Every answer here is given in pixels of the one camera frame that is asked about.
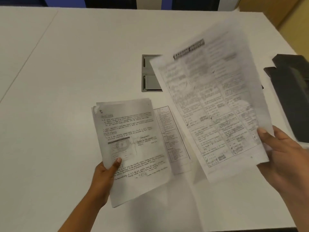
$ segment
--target forearm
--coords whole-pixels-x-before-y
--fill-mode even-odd
[[[288,196],[282,196],[299,232],[309,231],[309,198],[299,201]]]
[[[58,232],[90,232],[100,208],[100,204],[86,194]]]

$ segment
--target yellow wall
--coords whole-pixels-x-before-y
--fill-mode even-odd
[[[297,54],[309,61],[309,0],[301,0],[279,28]]]

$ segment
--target paper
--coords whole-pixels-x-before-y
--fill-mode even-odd
[[[268,161],[256,128],[272,133],[270,115],[236,22],[217,24],[150,63],[209,181]]]
[[[192,162],[168,106],[154,109],[174,174],[191,170]]]
[[[112,207],[171,179],[168,153],[149,99],[103,103],[92,112],[105,167],[122,158],[110,192]]]

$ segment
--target white tabletop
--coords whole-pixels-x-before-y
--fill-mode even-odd
[[[0,100],[56,13],[56,9],[1,7]]]
[[[141,55],[162,54],[231,15],[248,36],[272,122],[291,135],[263,68],[273,66],[277,53],[295,52],[263,14],[59,9],[0,103],[3,231],[56,231],[102,160],[90,107],[143,97],[154,108],[168,105],[165,92],[141,92]],[[257,168],[213,185],[197,168],[117,208],[108,202],[92,231],[291,226],[282,199]]]

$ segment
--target person's left hand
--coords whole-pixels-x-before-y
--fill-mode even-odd
[[[100,207],[103,207],[108,200],[109,192],[114,183],[114,174],[120,167],[121,161],[121,158],[118,158],[109,169],[104,167],[103,162],[95,168],[87,195],[94,199]]]

